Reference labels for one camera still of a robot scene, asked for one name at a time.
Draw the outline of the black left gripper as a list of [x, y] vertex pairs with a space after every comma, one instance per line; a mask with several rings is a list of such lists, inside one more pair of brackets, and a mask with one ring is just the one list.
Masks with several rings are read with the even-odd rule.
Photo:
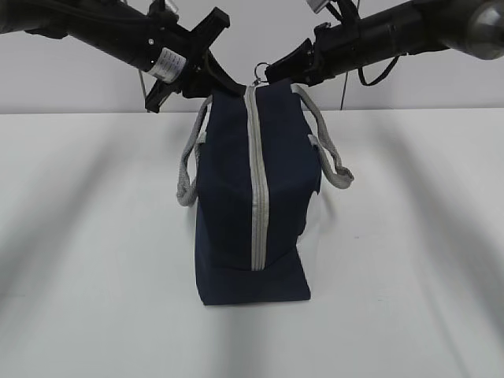
[[207, 98], [215, 91], [243, 96], [246, 87], [220, 66], [210, 46], [230, 26], [217, 7], [187, 30], [169, 11], [143, 15], [132, 7], [82, 7], [86, 15], [69, 16], [67, 32], [116, 59], [154, 77], [145, 108], [157, 113], [173, 93]]

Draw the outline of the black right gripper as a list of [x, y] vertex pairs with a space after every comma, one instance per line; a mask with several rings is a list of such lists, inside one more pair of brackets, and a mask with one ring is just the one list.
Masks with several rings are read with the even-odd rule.
[[417, 47], [417, 11], [387, 9], [335, 27], [319, 25], [315, 42], [305, 39], [265, 70], [268, 83], [302, 75], [309, 86], [345, 72], [396, 59]]

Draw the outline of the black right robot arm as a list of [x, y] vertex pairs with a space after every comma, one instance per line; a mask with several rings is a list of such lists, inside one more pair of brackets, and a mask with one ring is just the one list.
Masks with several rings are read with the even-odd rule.
[[486, 61], [503, 55], [501, 1], [408, 1], [368, 17], [352, 1], [309, 6], [315, 13], [327, 9], [338, 24], [318, 25], [314, 40], [269, 65], [269, 83], [289, 79], [312, 87], [357, 71], [361, 85], [371, 87], [406, 55], [449, 49]]

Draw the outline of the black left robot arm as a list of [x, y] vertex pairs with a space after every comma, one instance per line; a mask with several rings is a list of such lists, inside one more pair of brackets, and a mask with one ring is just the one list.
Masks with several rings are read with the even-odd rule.
[[72, 36], [156, 79], [144, 100], [159, 112], [173, 93], [207, 98], [214, 91], [242, 96], [210, 51], [230, 19], [215, 7], [193, 29], [179, 24], [171, 1], [152, 1], [141, 13], [124, 1], [3, 1], [1, 32], [50, 39]]

